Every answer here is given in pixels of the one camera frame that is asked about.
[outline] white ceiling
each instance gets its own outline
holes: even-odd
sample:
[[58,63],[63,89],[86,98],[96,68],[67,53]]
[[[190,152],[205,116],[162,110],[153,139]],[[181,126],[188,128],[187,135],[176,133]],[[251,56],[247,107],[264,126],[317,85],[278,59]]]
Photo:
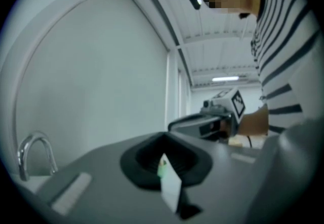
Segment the white ceiling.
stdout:
[[254,16],[240,20],[237,14],[216,14],[204,5],[196,11],[189,0],[166,3],[182,35],[184,44],[179,48],[185,53],[193,89],[226,85],[212,82],[226,75],[240,76],[238,84],[257,82],[250,47]]

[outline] paper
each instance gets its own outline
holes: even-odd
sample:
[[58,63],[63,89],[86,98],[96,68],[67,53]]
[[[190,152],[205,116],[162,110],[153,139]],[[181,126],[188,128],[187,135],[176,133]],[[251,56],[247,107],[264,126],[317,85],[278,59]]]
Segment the paper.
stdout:
[[181,179],[173,169],[166,154],[163,154],[157,170],[161,178],[161,195],[173,213],[176,213],[181,192]]

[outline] ceiling light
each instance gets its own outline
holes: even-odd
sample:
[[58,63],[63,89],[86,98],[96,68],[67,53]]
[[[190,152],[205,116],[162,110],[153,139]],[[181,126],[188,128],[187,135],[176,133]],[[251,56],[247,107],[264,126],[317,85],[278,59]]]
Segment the ceiling light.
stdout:
[[232,76],[232,77],[218,77],[218,78],[213,78],[213,82],[237,81],[238,79],[239,79],[238,76]]

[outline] striped shirt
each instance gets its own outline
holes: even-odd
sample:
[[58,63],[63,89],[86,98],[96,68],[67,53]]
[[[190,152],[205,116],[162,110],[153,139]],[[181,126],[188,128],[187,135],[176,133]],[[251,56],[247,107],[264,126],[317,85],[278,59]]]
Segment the striped shirt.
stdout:
[[[323,43],[307,0],[261,0],[251,46],[268,106],[269,136],[316,114],[311,110],[321,101],[312,96],[324,82],[318,76],[324,67]],[[314,66],[317,71],[309,72]]]

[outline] chrome faucet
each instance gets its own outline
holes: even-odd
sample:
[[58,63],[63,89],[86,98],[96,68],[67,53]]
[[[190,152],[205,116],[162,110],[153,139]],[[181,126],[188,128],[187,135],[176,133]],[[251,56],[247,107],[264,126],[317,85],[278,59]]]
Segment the chrome faucet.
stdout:
[[29,180],[29,174],[27,171],[27,156],[29,149],[36,141],[41,141],[45,147],[46,154],[51,165],[51,175],[58,171],[49,139],[42,132],[34,132],[21,142],[17,152],[19,176],[23,181]]

